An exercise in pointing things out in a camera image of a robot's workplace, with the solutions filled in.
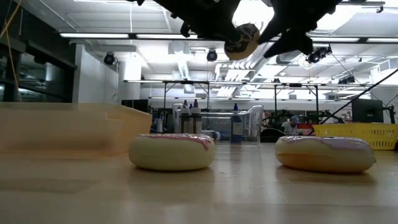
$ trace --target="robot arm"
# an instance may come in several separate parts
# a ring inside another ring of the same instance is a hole
[[[194,31],[199,38],[237,42],[241,34],[232,23],[240,0],[154,0],[172,13],[173,18],[184,21],[181,34],[189,37]]]

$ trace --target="bottle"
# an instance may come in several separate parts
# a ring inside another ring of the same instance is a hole
[[[231,142],[241,143],[242,142],[242,119],[239,115],[238,104],[235,103],[234,113],[231,118]]]
[[[163,130],[163,119],[162,119],[162,115],[157,119],[157,129],[156,132],[158,133],[162,133]]]
[[[192,132],[192,126],[190,125],[190,119],[191,119],[191,117],[190,117],[190,111],[188,108],[188,103],[186,100],[184,100],[184,105],[181,109],[181,115],[180,115],[181,134]]]
[[[198,100],[193,102],[193,108],[191,108],[192,118],[192,134],[201,134],[201,114],[200,108],[198,107]]]

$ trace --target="yellow basket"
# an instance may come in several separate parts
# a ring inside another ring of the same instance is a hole
[[[394,150],[398,138],[398,124],[321,124],[313,125],[320,137],[352,137],[368,142],[373,150]]]

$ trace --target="wall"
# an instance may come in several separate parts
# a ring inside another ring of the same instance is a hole
[[[84,45],[76,47],[74,103],[117,103],[119,75],[90,55]]]

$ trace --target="black robotic claw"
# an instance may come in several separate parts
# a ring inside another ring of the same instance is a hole
[[[317,22],[326,14],[333,14],[342,0],[271,0],[274,17],[261,34],[259,44],[282,37],[264,54],[265,58],[299,50],[312,53],[312,39],[306,33],[317,28]]]
[[[184,23],[181,34],[189,37],[192,30],[198,37],[226,42],[238,42],[241,33],[232,23],[240,0],[154,0],[181,18]],[[274,17],[259,38],[259,44],[270,41],[282,34],[281,38],[264,54],[272,57],[277,54],[300,50],[312,53],[312,40],[306,33],[317,28],[317,22],[326,14],[333,14],[336,5],[342,0],[271,0]]]

